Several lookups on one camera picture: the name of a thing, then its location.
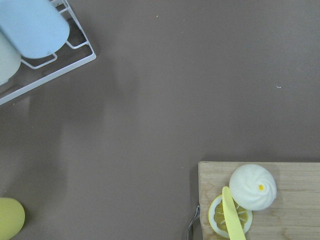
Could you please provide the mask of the wooden cutting board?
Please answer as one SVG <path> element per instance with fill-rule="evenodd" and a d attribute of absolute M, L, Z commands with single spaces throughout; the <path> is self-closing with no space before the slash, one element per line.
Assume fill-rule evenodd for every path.
<path fill-rule="evenodd" d="M 243 162 L 201 161 L 198 164 L 200 223 L 203 239 L 220 240 L 209 224 L 212 201 L 228 186 Z M 320 164 L 318 162 L 261 162 L 274 177 L 277 197 L 253 213 L 248 240 L 318 240 L 320 238 Z"/>

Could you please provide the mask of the white toy bun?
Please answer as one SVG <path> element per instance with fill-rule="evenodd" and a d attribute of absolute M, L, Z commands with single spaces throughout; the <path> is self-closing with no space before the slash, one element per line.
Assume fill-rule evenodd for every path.
<path fill-rule="evenodd" d="M 269 208 L 277 197 L 274 177 L 258 164 L 238 167 L 230 177 L 229 188 L 235 202 L 250 211 Z"/>

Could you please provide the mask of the cup rack with cups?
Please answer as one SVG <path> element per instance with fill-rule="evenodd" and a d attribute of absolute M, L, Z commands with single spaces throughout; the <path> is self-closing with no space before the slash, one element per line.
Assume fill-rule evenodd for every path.
<path fill-rule="evenodd" d="M 66 0 L 0 2 L 2 105 L 95 59 Z"/>

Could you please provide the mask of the lemon slice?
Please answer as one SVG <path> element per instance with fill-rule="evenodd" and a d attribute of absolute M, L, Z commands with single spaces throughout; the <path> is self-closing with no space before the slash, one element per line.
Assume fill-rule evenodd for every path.
<path fill-rule="evenodd" d="M 215 233 L 217 233 L 219 236 L 229 239 L 229 233 L 227 230 L 226 222 L 225 222 L 225 216 L 223 211 L 223 198 L 222 195 L 218 195 L 211 203 L 209 210 L 208 210 L 208 220 L 211 228 Z M 247 210 L 243 207 L 241 207 L 238 203 L 235 201 L 235 209 L 237 211 L 237 215 L 239 218 L 239 221 L 241 223 L 242 229 L 244 233 L 246 234 L 249 229 L 251 228 L 252 222 L 253 222 L 253 213 L 251 210 Z"/>

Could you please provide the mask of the yellow cup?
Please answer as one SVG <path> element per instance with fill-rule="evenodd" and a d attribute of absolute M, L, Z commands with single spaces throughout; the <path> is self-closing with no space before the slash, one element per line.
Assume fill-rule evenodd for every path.
<path fill-rule="evenodd" d="M 0 239 L 10 240 L 17 235 L 25 223 L 25 210 L 13 198 L 0 198 Z"/>

